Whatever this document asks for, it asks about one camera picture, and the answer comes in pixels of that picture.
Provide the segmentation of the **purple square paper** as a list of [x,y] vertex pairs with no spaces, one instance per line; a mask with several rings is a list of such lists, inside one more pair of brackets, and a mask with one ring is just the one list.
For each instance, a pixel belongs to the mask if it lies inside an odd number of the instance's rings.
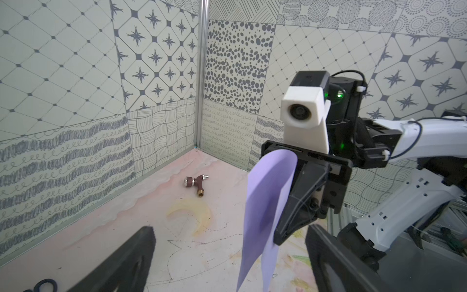
[[296,165],[294,152],[274,150],[263,156],[248,175],[237,290],[258,258],[261,258],[263,291],[269,290],[279,251],[274,231],[285,208]]

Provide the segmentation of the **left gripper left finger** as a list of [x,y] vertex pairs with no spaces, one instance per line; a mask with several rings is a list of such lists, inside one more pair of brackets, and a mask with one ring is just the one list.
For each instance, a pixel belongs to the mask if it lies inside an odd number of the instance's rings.
[[71,292],[143,292],[152,264],[156,237],[143,226]]

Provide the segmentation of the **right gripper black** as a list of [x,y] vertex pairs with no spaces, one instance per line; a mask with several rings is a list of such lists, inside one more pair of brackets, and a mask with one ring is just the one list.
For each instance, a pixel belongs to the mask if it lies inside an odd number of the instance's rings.
[[353,163],[349,159],[266,141],[261,154],[274,150],[290,150],[297,155],[291,190],[279,218],[273,241],[282,245],[291,235],[317,219],[317,214],[327,214],[332,208],[339,214]]

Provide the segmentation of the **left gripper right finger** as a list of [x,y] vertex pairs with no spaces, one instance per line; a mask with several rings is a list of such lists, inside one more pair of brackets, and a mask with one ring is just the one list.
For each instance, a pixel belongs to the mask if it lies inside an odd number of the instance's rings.
[[320,225],[309,225],[305,237],[320,292],[381,292],[383,281]]

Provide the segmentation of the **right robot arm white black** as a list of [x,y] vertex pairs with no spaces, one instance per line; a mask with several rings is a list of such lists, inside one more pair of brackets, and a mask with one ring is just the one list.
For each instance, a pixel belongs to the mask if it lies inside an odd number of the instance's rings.
[[347,225],[338,240],[372,270],[379,269],[395,239],[422,232],[450,202],[467,193],[467,117],[445,112],[417,120],[363,119],[359,109],[368,84],[349,71],[300,71],[280,107],[283,142],[266,141],[263,155],[289,150],[296,156],[285,207],[273,226],[281,245],[294,232],[339,213],[353,167],[383,168],[416,159],[406,181],[375,210]]

